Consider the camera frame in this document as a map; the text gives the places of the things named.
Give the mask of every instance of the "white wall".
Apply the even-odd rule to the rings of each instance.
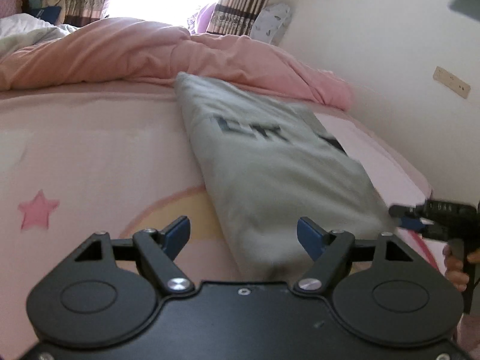
[[[435,196],[480,200],[480,23],[451,0],[284,0],[281,47],[354,84],[352,115],[431,182]],[[472,87],[462,99],[433,81],[444,67]]]

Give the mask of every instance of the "pink bedsheet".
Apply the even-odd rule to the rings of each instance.
[[[429,195],[423,176],[358,122],[312,107],[388,204],[416,204]],[[180,267],[196,282],[239,279],[171,88],[114,81],[3,92],[0,126],[0,355],[6,360],[35,342],[25,312],[30,289],[94,231],[129,237],[188,214],[192,240],[178,257]]]
[[[171,85],[181,71],[218,78],[265,95],[351,106],[347,83],[269,44],[235,35],[190,35],[127,17],[99,20],[53,42],[3,59],[0,90],[128,80]]]

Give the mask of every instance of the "silver screw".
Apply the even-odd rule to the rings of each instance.
[[[49,352],[43,352],[38,355],[38,360],[55,360]]]
[[[249,290],[248,288],[240,288],[240,290],[238,290],[238,294],[239,295],[250,295],[251,290]]]
[[[172,291],[185,291],[188,287],[190,287],[191,282],[184,277],[176,277],[174,279],[170,279],[166,284]]]
[[[316,291],[322,288],[322,282],[312,277],[302,279],[298,282],[298,286],[305,291]]]

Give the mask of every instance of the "wall outlet plate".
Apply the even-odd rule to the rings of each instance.
[[[442,67],[437,66],[433,74],[433,79],[450,88],[464,99],[466,99],[470,93],[470,85]]]

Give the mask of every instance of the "pillow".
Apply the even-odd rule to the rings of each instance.
[[[209,4],[203,7],[198,13],[197,18],[195,19],[195,32],[197,34],[207,32],[216,5],[216,3]]]
[[[39,20],[27,13],[20,13],[0,19],[0,38],[30,32],[45,27],[53,27],[53,25],[46,21]]]
[[[47,23],[55,25],[57,22],[60,12],[62,11],[62,7],[45,7],[39,9],[30,9],[28,12],[33,17],[37,19],[46,21]]]
[[[0,19],[20,12],[17,0],[0,0]]]

